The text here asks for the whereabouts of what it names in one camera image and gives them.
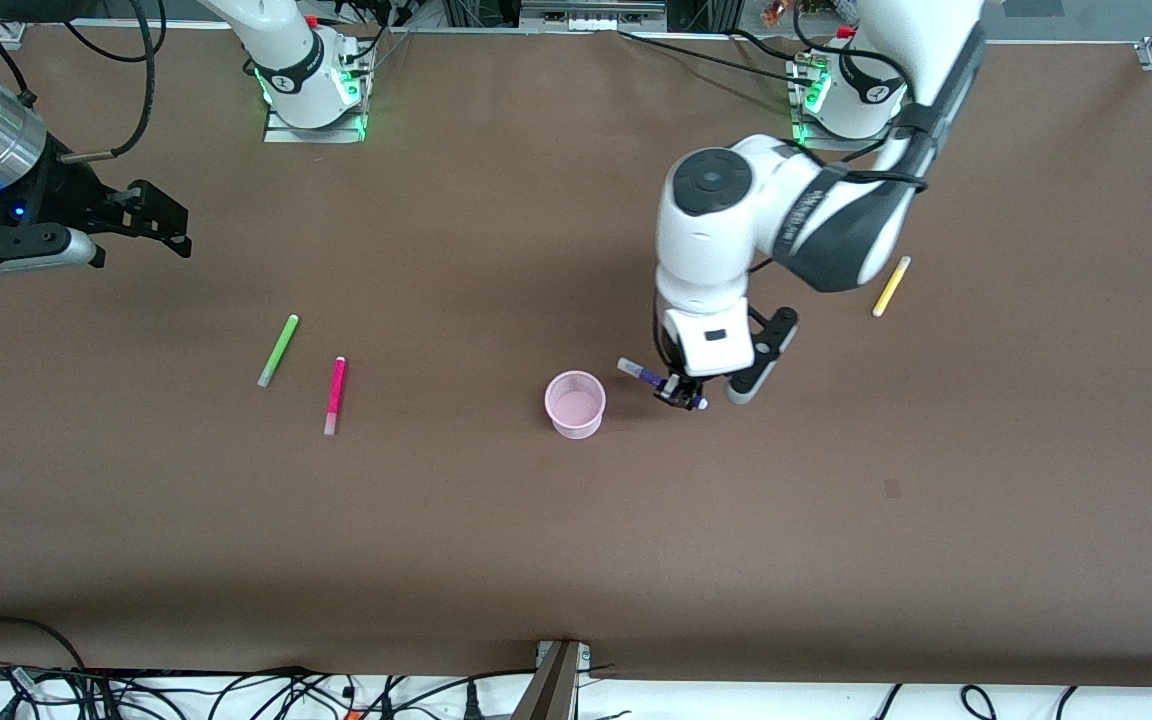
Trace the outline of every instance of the pink marker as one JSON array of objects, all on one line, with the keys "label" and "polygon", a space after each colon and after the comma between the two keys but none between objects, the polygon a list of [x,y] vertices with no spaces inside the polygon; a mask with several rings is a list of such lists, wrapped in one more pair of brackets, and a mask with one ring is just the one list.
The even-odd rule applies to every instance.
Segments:
[{"label": "pink marker", "polygon": [[325,435],[335,434],[335,420],[340,415],[340,396],[344,393],[346,366],[344,357],[338,357],[338,364],[332,370],[332,395],[328,396],[328,420],[323,425],[323,433]]}]

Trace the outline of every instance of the brown table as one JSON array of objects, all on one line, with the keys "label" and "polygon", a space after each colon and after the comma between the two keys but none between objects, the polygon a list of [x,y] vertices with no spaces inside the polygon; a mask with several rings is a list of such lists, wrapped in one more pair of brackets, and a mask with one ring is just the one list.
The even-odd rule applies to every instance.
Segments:
[{"label": "brown table", "polygon": [[[0,612],[106,666],[457,673],[575,635],[626,676],[1152,683],[1130,47],[992,46],[888,313],[765,270],[799,335],[704,414],[614,363],[653,356],[664,173],[788,132],[782,83],[608,35],[419,36],[366,142],[271,146],[242,60],[172,33],[145,141],[100,165],[182,200],[195,258],[114,237],[100,272],[0,278]],[[55,29],[20,63],[76,149],[131,129],[141,68]],[[540,406],[570,367],[608,387],[585,442]],[[0,660],[61,657],[0,629]]]}]

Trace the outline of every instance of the gray floor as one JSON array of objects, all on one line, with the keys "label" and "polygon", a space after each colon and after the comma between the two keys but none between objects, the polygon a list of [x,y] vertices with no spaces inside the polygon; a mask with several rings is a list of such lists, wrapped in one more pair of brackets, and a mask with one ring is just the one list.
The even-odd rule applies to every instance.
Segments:
[{"label": "gray floor", "polygon": [[[194,0],[164,0],[173,18],[213,18]],[[741,26],[761,29],[764,0],[749,0]],[[108,3],[126,15],[126,3]],[[1152,33],[1152,0],[1006,0],[984,10],[992,40],[1135,41]],[[819,28],[806,26],[813,32]]]}]

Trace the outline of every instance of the pink cup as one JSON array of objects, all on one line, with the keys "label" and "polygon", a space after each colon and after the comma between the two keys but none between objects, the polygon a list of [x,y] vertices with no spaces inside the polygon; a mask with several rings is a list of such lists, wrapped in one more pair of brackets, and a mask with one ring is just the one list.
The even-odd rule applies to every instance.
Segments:
[{"label": "pink cup", "polygon": [[602,425],[607,392],[598,378],[581,370],[567,370],[545,388],[545,412],[562,437],[585,439]]}]

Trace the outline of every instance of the yellow marker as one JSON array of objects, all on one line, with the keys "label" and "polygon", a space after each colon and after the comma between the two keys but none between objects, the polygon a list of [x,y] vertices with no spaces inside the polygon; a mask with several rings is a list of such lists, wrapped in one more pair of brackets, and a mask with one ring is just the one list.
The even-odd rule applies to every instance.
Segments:
[{"label": "yellow marker", "polygon": [[876,318],[882,318],[882,311],[886,311],[888,302],[892,302],[892,295],[895,295],[896,286],[900,285],[900,279],[905,276],[905,270],[909,268],[909,255],[901,258],[900,263],[896,263],[896,268],[892,271],[892,278],[888,279],[887,287],[882,288],[882,295],[879,295],[878,302],[874,302]]}]

